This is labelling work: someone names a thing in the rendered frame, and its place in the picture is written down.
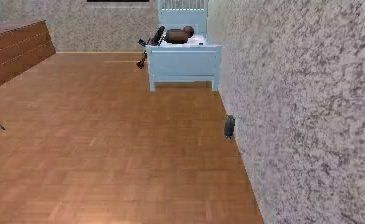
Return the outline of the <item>pale blue bed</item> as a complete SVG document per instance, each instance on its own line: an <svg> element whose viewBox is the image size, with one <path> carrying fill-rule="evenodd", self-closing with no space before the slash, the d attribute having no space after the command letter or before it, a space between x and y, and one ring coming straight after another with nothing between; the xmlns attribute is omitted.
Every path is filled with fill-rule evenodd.
<svg viewBox="0 0 365 224"><path fill-rule="evenodd" d="M210 81L218 90L222 46L211 44L207 33L208 0L156 0L158 21L165 29L157 44L146 46L150 90L158 82ZM171 44L166 32L191 26L192 37Z"/></svg>

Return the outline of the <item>red and black baseball bat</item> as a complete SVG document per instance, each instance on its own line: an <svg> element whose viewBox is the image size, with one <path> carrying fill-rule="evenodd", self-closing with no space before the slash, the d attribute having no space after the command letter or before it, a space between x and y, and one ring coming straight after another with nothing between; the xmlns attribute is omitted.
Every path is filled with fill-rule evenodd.
<svg viewBox="0 0 365 224"><path fill-rule="evenodd" d="M146 59L147 59L147 52L144 51L141 60L136 63L139 69L144 68Z"/></svg>

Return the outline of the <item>brown pillow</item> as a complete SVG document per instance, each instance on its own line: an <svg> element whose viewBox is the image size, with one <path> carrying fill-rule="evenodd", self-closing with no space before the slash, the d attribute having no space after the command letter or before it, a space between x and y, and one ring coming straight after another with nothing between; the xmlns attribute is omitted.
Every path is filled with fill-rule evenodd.
<svg viewBox="0 0 365 224"><path fill-rule="evenodd" d="M185 44L194 35L192 26L185 26L182 29L170 29L166 32L165 41L171 44Z"/></svg>

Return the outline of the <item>brown chest of drawers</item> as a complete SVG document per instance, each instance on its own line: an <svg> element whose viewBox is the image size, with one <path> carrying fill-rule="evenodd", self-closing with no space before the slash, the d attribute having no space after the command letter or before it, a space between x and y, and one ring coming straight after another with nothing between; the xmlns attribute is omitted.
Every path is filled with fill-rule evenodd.
<svg viewBox="0 0 365 224"><path fill-rule="evenodd" d="M55 53L45 20L0 23L0 86Z"/></svg>

